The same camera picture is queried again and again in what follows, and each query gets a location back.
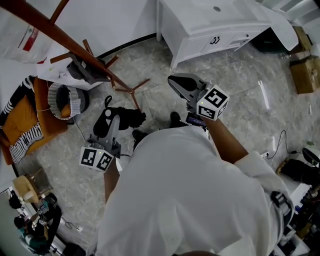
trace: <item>white t-shirt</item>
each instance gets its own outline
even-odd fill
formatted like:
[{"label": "white t-shirt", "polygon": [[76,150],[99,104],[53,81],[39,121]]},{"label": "white t-shirt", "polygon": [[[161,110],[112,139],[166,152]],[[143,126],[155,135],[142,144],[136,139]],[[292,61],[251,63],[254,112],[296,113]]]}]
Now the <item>white t-shirt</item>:
[{"label": "white t-shirt", "polygon": [[258,153],[233,165],[221,160],[202,128],[154,132],[122,171],[87,254],[267,256],[283,231],[272,191],[289,198]]}]

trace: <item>brown box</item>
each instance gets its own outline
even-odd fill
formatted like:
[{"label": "brown box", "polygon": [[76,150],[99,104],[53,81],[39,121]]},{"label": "brown box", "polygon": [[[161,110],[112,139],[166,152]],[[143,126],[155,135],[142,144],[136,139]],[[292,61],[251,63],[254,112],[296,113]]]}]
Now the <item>brown box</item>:
[{"label": "brown box", "polygon": [[298,37],[299,44],[290,51],[290,54],[303,53],[310,50],[312,44],[304,29],[301,26],[293,26],[293,29]]},{"label": "brown box", "polygon": [[313,93],[320,87],[320,58],[306,59],[290,69],[298,94]]}]

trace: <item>tiled floor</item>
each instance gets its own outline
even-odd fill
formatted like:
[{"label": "tiled floor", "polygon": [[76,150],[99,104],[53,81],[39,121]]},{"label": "tiled floor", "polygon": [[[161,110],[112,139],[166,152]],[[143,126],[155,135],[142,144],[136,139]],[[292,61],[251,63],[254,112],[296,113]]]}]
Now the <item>tiled floor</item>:
[{"label": "tiled floor", "polygon": [[[300,151],[308,140],[320,145],[320,91],[297,95],[289,60],[283,60],[279,55],[265,55],[248,44],[236,52],[227,50],[187,60],[172,70],[172,55],[164,41],[158,43],[150,39],[117,54],[120,58],[111,70],[128,85],[134,87],[146,78],[151,79],[136,92],[137,101],[147,117],[141,126],[143,131],[165,128],[172,111],[185,119],[186,102],[169,87],[167,77],[173,73],[195,73],[230,94],[221,120],[247,150],[272,154],[273,144],[277,146],[282,130],[287,131],[289,152]],[[130,95],[114,92],[108,83],[95,87],[89,94],[88,110],[76,118],[85,138],[89,137],[101,114],[106,96],[113,96],[111,105],[114,107],[134,108]],[[128,129],[119,134],[123,154],[132,154],[131,132],[132,129]],[[103,215],[105,195],[103,176],[78,165],[83,144],[77,127],[70,126],[67,132],[26,156],[17,169],[24,174],[34,172],[40,166],[44,168],[63,217],[83,227],[79,233],[61,225],[58,233],[66,241],[86,248]],[[276,156],[267,162],[275,169],[287,155],[282,140]],[[126,156],[120,159],[123,168],[128,162]]]}]

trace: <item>wooden coat rack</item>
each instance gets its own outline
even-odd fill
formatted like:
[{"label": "wooden coat rack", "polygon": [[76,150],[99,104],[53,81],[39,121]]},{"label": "wooden coat rack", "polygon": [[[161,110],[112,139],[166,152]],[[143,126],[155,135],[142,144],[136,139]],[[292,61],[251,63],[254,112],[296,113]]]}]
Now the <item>wooden coat rack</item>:
[{"label": "wooden coat rack", "polygon": [[[86,39],[83,40],[83,44],[85,47],[83,48],[70,36],[68,36],[62,29],[55,25],[56,20],[58,19],[59,15],[68,2],[69,0],[61,0],[50,19],[39,12],[31,4],[27,3],[25,0],[0,0],[0,7],[27,22],[31,26],[35,27],[36,29],[68,49],[70,52],[80,57],[82,60],[95,67],[102,74],[105,74],[105,76],[111,80],[111,85],[113,88],[116,87],[116,83],[119,84],[122,88],[116,88],[115,90],[119,92],[129,93],[134,101],[136,108],[140,109],[135,97],[135,91],[145,83],[147,83],[150,79],[143,81],[134,88],[130,88],[125,82],[123,82],[119,77],[117,77],[112,71],[109,70],[109,67],[118,59],[117,56],[113,57],[112,60],[104,65],[94,57]],[[50,61],[51,63],[53,63],[66,58],[68,58],[68,53],[52,58]]]}]

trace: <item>white cabinet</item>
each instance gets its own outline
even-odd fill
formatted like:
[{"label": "white cabinet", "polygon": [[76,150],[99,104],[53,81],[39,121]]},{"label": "white cabinet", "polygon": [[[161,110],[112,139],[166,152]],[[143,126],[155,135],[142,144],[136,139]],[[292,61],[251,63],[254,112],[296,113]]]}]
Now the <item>white cabinet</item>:
[{"label": "white cabinet", "polygon": [[156,37],[162,37],[179,62],[225,49],[239,48],[271,26],[255,0],[157,0]]}]

